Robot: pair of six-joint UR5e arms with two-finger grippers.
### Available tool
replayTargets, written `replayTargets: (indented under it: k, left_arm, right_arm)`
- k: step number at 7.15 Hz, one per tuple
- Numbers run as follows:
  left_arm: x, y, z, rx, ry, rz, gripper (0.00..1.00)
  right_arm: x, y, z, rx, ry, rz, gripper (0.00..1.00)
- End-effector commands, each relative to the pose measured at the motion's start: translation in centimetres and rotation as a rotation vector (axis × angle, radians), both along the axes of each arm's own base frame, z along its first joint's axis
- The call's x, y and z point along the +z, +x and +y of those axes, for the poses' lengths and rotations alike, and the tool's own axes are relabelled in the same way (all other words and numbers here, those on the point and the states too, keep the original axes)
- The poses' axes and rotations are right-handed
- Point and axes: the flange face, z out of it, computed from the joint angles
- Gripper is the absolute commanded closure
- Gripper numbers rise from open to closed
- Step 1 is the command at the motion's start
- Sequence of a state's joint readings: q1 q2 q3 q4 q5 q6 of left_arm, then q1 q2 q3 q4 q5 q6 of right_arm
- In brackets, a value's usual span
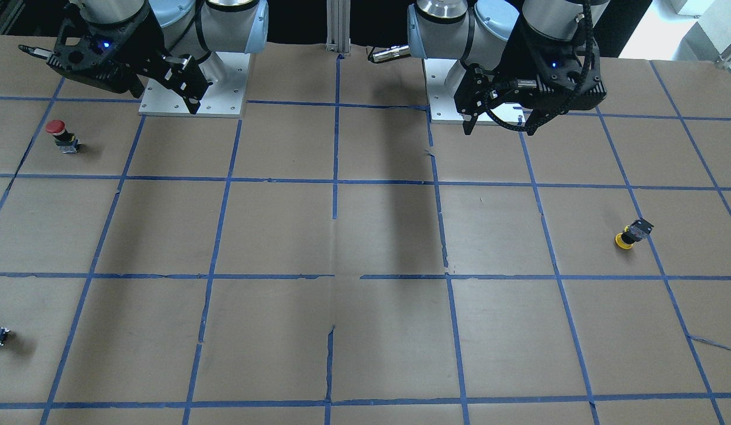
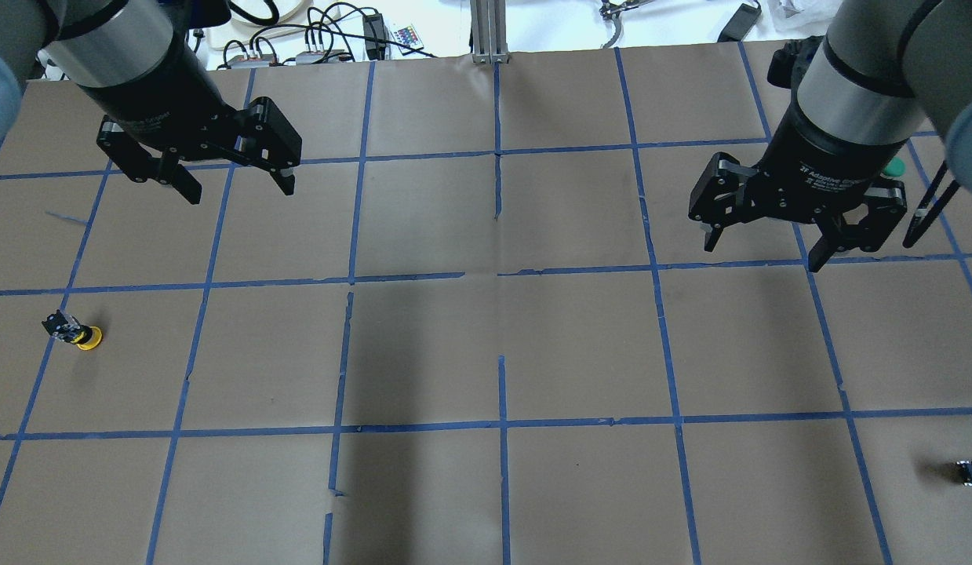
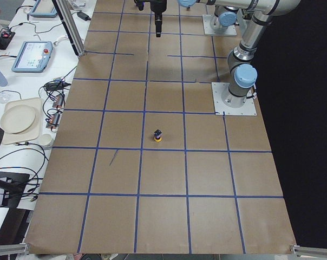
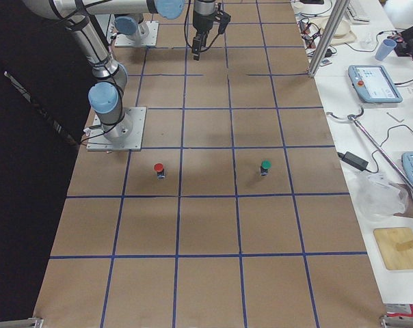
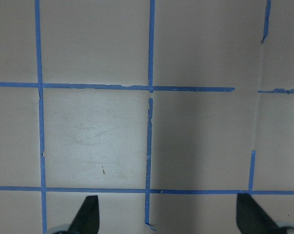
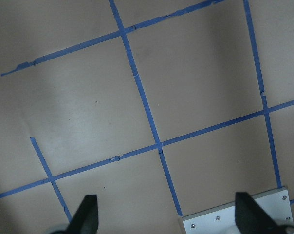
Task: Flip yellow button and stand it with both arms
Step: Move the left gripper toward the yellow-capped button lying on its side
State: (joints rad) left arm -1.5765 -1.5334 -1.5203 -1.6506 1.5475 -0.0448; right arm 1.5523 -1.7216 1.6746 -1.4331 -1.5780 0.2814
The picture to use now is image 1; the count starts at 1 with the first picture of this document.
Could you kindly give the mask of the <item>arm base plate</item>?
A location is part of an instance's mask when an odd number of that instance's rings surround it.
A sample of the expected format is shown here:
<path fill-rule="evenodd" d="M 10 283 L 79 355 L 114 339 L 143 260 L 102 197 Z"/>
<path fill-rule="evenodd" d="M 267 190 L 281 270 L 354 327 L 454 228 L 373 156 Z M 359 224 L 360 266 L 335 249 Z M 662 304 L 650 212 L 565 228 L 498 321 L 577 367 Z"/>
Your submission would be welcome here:
<path fill-rule="evenodd" d="M 428 58 L 424 59 L 424 71 L 432 123 L 461 127 L 464 119 L 457 112 L 454 94 L 465 75 L 465 69 L 458 60 Z M 525 114 L 519 104 L 502 104 L 494 109 L 494 114 L 511 125 L 525 123 Z M 477 124 L 497 126 L 486 113 L 480 114 Z"/>
<path fill-rule="evenodd" d="M 220 117 L 240 119 L 243 114 L 247 80 L 254 56 L 235 52 L 214 52 L 200 68 L 210 85 L 196 114 L 187 111 L 176 93 L 149 80 L 139 114 L 162 117 Z"/>

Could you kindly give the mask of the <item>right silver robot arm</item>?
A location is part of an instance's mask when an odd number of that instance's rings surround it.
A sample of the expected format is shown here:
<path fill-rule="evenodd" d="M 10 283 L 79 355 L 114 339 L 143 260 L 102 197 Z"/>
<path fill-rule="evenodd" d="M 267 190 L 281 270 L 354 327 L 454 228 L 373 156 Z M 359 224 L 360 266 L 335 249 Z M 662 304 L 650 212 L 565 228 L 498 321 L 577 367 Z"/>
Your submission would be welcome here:
<path fill-rule="evenodd" d="M 67 80 L 140 99 L 146 116 L 241 116 L 266 1 L 69 1 L 55 46 L 19 45 Z"/>

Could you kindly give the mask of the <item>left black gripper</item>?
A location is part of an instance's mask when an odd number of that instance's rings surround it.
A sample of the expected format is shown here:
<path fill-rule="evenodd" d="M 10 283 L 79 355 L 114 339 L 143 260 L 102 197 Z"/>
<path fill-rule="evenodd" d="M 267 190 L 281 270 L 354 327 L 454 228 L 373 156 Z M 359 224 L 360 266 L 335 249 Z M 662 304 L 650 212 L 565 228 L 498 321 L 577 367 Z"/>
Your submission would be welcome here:
<path fill-rule="evenodd" d="M 599 46 L 592 43 L 591 62 L 580 60 L 589 31 L 584 19 L 570 17 L 567 22 L 575 24 L 573 35 L 554 40 L 539 33 L 521 15 L 506 43 L 500 62 L 500 100 L 532 110 L 524 126 L 522 111 L 517 108 L 505 117 L 495 112 L 507 104 L 495 99 L 490 75 L 478 64 L 468 65 L 454 93 L 465 135 L 471 135 L 483 116 L 502 128 L 534 135 L 555 118 L 555 111 L 564 107 L 571 95 L 565 112 L 592 110 L 607 97 L 599 68 Z"/>

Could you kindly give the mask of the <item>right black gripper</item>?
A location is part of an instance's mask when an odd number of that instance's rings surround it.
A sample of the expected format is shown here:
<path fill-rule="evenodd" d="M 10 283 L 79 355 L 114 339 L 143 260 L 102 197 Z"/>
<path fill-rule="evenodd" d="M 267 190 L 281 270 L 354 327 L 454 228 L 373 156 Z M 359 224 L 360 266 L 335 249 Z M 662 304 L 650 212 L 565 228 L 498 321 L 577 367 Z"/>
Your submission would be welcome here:
<path fill-rule="evenodd" d="M 150 5 L 65 5 L 55 46 L 19 45 L 67 80 L 138 99 L 141 76 L 178 94 L 196 114 L 209 88 L 197 59 L 168 56 L 165 36 Z"/>

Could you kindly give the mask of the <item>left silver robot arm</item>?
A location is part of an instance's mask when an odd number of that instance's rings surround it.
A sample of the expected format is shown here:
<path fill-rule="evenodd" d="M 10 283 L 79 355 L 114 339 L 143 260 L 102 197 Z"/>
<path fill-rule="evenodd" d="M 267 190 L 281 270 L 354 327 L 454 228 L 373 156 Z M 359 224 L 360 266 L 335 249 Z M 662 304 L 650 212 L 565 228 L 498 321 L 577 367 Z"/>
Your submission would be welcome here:
<path fill-rule="evenodd" d="M 416 1 L 408 8 L 408 43 L 368 60 L 452 60 L 454 110 L 470 135 L 488 116 L 534 135 L 571 110 L 607 97 L 594 26 L 606 1 Z"/>

